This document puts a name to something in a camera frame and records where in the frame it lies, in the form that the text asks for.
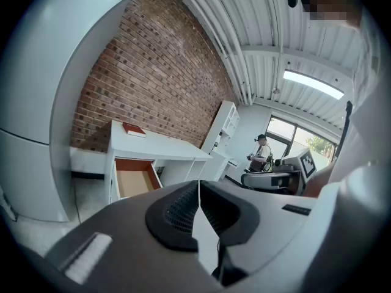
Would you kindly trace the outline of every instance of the person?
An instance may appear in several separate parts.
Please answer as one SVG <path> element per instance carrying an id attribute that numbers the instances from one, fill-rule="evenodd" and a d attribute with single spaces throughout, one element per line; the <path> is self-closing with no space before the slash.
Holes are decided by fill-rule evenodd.
<path id="1" fill-rule="evenodd" d="M 362 50 L 353 70 L 353 110 L 340 155 L 308 181 L 303 194 L 317 197 L 327 183 L 339 182 L 357 167 L 370 162 L 385 163 L 391 157 L 390 48 L 359 0 L 301 2 L 310 20 L 348 26 L 362 39 Z"/>
<path id="2" fill-rule="evenodd" d="M 266 139 L 266 136 L 264 134 L 260 134 L 258 136 L 258 138 L 255 140 L 258 141 L 258 144 L 260 147 L 259 147 L 259 150 L 255 156 L 249 156 L 250 161 L 252 161 L 252 162 L 255 161 L 255 162 L 264 164 L 264 163 L 266 163 L 266 161 L 271 153 L 270 146 L 268 144 L 268 140 Z"/>

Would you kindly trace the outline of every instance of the brick wall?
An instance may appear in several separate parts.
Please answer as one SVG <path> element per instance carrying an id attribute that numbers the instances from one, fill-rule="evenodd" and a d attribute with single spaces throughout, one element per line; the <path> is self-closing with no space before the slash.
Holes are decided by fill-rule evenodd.
<path id="1" fill-rule="evenodd" d="M 116 119 L 201 146 L 222 100 L 238 100 L 199 22 L 180 0 L 129 2 L 81 92 L 71 145 L 107 151 Z"/>

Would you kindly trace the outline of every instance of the white wall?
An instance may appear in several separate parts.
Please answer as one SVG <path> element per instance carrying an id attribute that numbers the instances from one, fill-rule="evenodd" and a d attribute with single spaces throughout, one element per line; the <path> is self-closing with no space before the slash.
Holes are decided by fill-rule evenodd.
<path id="1" fill-rule="evenodd" d="M 256 149 L 256 138 L 259 134 L 264 134 L 270 121 L 271 109 L 269 107 L 253 104 L 252 106 L 240 105 L 238 113 L 240 117 L 232 140 L 226 148 L 226 152 L 232 155 L 237 161 L 238 168 L 230 167 L 227 176 L 240 182 L 240 177 L 244 169 L 250 166 L 247 155 Z"/>

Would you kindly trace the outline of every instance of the red book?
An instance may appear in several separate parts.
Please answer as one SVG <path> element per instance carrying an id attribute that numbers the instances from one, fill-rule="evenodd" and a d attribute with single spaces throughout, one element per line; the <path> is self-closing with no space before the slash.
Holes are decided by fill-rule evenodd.
<path id="1" fill-rule="evenodd" d="M 137 137 L 145 138 L 147 135 L 145 134 L 144 130 L 142 130 L 140 127 L 136 125 L 132 125 L 129 123 L 122 123 L 122 126 L 127 134 Z"/>

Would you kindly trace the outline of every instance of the fluorescent light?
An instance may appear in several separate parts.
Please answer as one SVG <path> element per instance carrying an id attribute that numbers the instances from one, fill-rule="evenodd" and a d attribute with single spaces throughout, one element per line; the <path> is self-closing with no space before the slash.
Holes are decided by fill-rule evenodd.
<path id="1" fill-rule="evenodd" d="M 303 85 L 307 85 L 311 88 L 317 89 L 319 91 L 322 91 L 324 93 L 327 93 L 328 95 L 332 96 L 333 98 L 339 100 L 343 97 L 343 92 L 341 90 L 336 89 L 335 87 L 323 82 L 319 81 L 315 78 L 312 78 L 310 76 L 297 73 L 295 71 L 288 71 L 285 70 L 283 73 L 283 77 L 285 79 L 288 79 L 290 81 L 296 81 L 300 82 Z"/>

